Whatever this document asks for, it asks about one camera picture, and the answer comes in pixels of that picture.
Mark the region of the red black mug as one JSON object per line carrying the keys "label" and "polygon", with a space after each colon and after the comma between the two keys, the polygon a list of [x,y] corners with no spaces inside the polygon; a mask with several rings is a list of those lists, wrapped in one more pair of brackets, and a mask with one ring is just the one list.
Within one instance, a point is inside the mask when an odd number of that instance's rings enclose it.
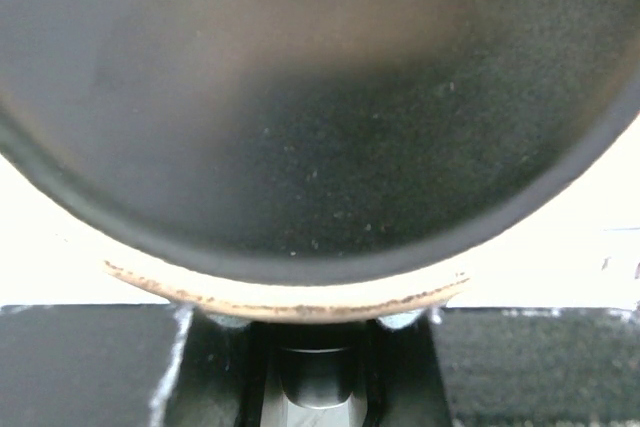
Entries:
{"label": "red black mug", "polygon": [[1,0],[1,152],[207,310],[340,322],[582,175],[639,104],[639,0]]}

